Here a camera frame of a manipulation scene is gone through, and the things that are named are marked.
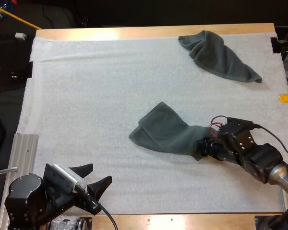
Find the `gray towel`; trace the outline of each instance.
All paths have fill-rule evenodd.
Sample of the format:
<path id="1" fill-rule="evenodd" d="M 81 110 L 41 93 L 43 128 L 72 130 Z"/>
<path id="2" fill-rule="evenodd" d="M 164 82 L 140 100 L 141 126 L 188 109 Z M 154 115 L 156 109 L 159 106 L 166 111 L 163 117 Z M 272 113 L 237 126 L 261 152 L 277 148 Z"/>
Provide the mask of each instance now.
<path id="1" fill-rule="evenodd" d="M 224 45 L 224 40 L 215 33 L 203 30 L 197 35 L 180 36 L 178 41 L 190 50 L 194 62 L 208 72 L 235 81 L 262 82 L 262 78 Z"/>
<path id="2" fill-rule="evenodd" d="M 205 137 L 212 137 L 209 128 L 189 126 L 164 102 L 144 116 L 129 135 L 135 144 L 147 149 L 193 157 L 197 141 Z"/>

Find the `plastic bottle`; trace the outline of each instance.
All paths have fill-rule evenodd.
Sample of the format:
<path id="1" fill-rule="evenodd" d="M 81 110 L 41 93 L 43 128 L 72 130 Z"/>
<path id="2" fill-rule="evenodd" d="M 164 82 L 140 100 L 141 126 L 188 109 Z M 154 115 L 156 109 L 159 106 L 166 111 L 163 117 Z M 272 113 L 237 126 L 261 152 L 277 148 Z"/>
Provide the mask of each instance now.
<path id="1" fill-rule="evenodd" d="M 8 12 L 13 12 L 16 5 L 16 0 L 1 0 L 0 8 Z M 6 14 L 0 12 L 0 21 L 6 17 Z"/>

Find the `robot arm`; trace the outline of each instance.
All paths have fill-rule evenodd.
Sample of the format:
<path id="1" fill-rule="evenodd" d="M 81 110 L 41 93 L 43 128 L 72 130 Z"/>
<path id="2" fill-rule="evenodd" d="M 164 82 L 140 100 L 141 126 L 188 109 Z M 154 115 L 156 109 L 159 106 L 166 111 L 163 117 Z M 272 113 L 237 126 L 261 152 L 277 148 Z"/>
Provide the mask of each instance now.
<path id="1" fill-rule="evenodd" d="M 96 215 L 103 208 L 98 200 L 112 177 L 86 185 L 83 177 L 92 170 L 93 164 L 76 168 L 46 164 L 43 178 L 35 174 L 17 178 L 5 200 L 9 229 L 37 230 L 72 206 Z"/>
<path id="2" fill-rule="evenodd" d="M 252 121 L 228 117 L 217 138 L 204 138 L 197 143 L 196 159 L 211 156 L 238 164 L 260 182 L 277 184 L 288 193 L 288 165 L 275 147 L 255 143 L 250 133 L 254 128 L 262 127 Z"/>

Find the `table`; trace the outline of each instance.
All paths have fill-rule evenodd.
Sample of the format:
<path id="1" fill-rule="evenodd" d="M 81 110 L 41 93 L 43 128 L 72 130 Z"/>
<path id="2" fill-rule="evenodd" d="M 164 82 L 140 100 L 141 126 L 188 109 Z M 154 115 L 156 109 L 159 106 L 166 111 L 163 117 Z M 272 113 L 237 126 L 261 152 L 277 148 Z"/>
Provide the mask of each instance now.
<path id="1" fill-rule="evenodd" d="M 272 23 L 256 23 L 38 30 L 36 36 L 64 41 L 104 41 L 193 35 L 202 30 L 221 35 L 275 32 Z M 276 214 L 156 214 L 113 217 L 120 230 L 254 230 L 255 215 Z M 113 226 L 107 216 L 97 215 L 93 219 L 93 229 L 109 230 Z"/>

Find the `red wire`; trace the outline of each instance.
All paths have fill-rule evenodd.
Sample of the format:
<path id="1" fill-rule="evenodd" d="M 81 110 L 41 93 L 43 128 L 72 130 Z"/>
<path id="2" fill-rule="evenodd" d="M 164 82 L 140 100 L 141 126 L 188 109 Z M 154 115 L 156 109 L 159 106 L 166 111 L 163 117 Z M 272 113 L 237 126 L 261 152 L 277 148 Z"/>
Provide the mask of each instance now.
<path id="1" fill-rule="evenodd" d="M 212 118 L 211 122 L 210 122 L 210 125 L 209 125 L 209 132 L 212 134 L 213 137 L 215 137 L 217 140 L 220 140 L 217 135 L 211 130 L 212 126 L 216 126 L 218 128 L 220 128 L 221 126 L 223 126 L 224 124 L 222 122 L 214 122 L 214 120 L 218 117 L 225 117 L 227 118 L 226 116 L 223 116 L 223 115 L 219 115 L 219 116 L 215 116 L 214 118 Z"/>
<path id="2" fill-rule="evenodd" d="M 223 116 L 223 115 L 219 115 L 219 116 L 215 116 L 214 118 L 212 118 L 212 120 L 211 120 L 211 124 L 213 123 L 213 121 L 216 119 L 216 118 L 218 118 L 218 117 L 225 117 L 225 118 L 227 118 L 227 116 Z"/>

